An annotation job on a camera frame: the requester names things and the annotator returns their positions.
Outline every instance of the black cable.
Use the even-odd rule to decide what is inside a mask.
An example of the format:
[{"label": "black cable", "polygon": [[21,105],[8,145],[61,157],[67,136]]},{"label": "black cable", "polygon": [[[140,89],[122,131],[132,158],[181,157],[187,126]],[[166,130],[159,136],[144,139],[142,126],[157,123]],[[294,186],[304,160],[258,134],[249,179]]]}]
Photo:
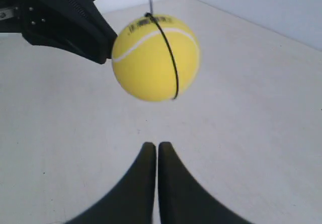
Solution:
[{"label": "black cable", "polygon": [[178,74],[178,69],[177,69],[177,65],[176,65],[176,60],[175,60],[175,57],[173,55],[173,52],[171,50],[171,47],[170,47],[170,43],[166,37],[166,34],[164,33],[164,31],[162,30],[160,24],[157,22],[157,20],[155,19],[155,17],[153,16],[152,13],[146,13],[145,14],[146,17],[149,17],[151,19],[151,21],[153,23],[156,24],[156,26],[158,27],[158,29],[160,30],[163,38],[165,39],[165,42],[167,44],[167,47],[168,47],[168,50],[169,50],[169,53],[171,55],[171,59],[172,59],[172,63],[173,63],[173,67],[174,67],[174,70],[175,70],[175,75],[176,75],[176,85],[177,85],[177,88],[176,88],[176,94],[175,94],[175,97],[173,98],[173,100],[175,100],[177,97],[178,97],[178,94],[179,94],[179,74]]}]

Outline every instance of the tennis ball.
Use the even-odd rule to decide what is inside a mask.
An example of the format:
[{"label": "tennis ball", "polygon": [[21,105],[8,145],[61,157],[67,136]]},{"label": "tennis ball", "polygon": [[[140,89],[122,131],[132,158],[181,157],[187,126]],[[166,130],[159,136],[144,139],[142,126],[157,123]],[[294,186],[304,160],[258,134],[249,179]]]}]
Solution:
[{"label": "tennis ball", "polygon": [[168,15],[130,23],[112,49],[113,71],[122,88],[145,101],[176,98],[199,69],[199,43],[192,30]]}]

